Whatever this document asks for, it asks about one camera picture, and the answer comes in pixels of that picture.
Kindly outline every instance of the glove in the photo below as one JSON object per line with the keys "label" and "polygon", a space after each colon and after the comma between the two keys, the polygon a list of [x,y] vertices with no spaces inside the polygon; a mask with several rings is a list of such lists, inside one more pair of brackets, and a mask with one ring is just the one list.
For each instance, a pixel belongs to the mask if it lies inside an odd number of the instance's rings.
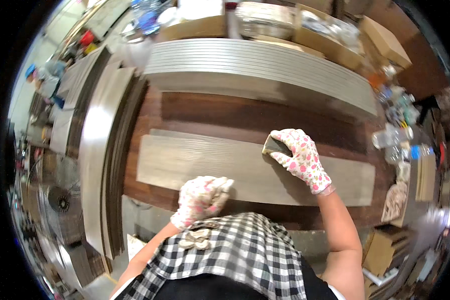
{"label": "glove", "polygon": [[293,157],[280,152],[272,152],[270,156],[287,171],[305,181],[312,194],[316,195],[326,190],[325,195],[329,195],[335,190],[331,185],[330,177],[320,163],[315,142],[302,129],[273,130],[270,136],[287,145]]}
{"label": "glove", "polygon": [[170,222],[180,231],[195,221],[216,217],[228,199],[233,180],[227,177],[198,176],[180,188],[179,208]]}

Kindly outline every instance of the black and white checkered shirt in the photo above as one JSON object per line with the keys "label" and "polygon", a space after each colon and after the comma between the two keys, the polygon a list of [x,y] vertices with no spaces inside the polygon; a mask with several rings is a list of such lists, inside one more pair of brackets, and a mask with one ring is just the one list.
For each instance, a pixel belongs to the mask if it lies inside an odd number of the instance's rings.
{"label": "black and white checkered shirt", "polygon": [[[208,249],[179,247],[188,231],[207,223],[218,224],[211,230]],[[269,299],[306,299],[300,259],[285,228],[261,214],[240,213],[198,221],[156,249],[143,276],[131,283],[124,299],[153,299],[165,281],[201,274],[228,277]]]}

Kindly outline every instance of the sponge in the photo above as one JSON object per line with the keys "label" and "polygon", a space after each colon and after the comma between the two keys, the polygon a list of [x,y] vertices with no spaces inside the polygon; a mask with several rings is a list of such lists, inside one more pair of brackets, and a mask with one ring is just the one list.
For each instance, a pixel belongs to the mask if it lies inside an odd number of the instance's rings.
{"label": "sponge", "polygon": [[278,141],[268,135],[267,140],[265,141],[263,145],[263,149],[261,151],[262,154],[269,154],[272,152],[280,152],[283,153],[289,157],[293,156],[292,151],[288,149],[287,145],[285,145],[282,141]]}

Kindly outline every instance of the blue bottle cap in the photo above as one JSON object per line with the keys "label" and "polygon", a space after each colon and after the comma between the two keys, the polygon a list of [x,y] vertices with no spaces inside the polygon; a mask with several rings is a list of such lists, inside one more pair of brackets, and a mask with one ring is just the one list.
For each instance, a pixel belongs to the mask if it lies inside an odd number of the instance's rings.
{"label": "blue bottle cap", "polygon": [[410,147],[410,156],[412,157],[412,159],[419,159],[419,157],[420,157],[419,146],[411,146]]}

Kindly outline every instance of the worker's sleeve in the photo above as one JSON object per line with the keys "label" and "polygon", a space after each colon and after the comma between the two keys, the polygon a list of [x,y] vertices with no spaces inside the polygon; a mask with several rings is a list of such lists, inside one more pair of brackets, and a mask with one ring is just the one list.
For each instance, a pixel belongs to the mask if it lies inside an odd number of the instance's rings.
{"label": "worker's sleeve", "polygon": [[51,76],[51,74],[45,68],[37,69],[37,77],[36,78],[38,80],[45,80],[50,76]]}
{"label": "worker's sleeve", "polygon": [[62,62],[61,60],[57,60],[55,63],[55,73],[54,76],[62,78],[63,74],[65,73],[65,67],[67,65]]}

